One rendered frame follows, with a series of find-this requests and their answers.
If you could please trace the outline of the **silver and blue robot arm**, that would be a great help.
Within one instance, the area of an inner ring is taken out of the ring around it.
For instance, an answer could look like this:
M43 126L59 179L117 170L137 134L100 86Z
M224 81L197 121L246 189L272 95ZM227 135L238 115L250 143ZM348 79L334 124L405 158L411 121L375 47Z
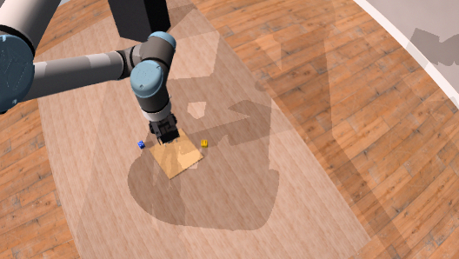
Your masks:
M163 120L171 111L166 83L175 38L157 31L125 50L33 63L61 1L5 0L0 8L0 115L19 102L130 77L145 118Z

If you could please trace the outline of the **tan mat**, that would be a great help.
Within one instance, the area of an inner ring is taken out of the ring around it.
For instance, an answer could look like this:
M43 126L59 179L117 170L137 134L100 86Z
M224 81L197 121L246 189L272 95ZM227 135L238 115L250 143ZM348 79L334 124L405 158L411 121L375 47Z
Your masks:
M171 143L166 143L166 147L160 142L150 148L150 152L155 157L169 179L177 176L188 167L203 158L194 144L184 134L182 129L178 130L180 137Z

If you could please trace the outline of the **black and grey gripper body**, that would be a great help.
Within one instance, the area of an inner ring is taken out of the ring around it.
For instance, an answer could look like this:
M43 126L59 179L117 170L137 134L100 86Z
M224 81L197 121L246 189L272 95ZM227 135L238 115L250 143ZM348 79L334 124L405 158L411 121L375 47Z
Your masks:
M176 124L175 124L175 122L173 120L173 117L172 117L172 115L170 113L161 121L158 121L156 123L150 121L150 123L152 125L152 128L153 128L153 130L154 130L154 132L156 134L156 138L157 138L158 142L159 142L158 137L160 137L160 139L161 139L163 144L180 137L178 129L177 129L177 126L176 126ZM169 121L168 121L168 119L169 119ZM158 124L158 127L157 127L157 124ZM164 129L164 127L161 127L160 128L161 130L159 130L159 126L164 126L165 129Z

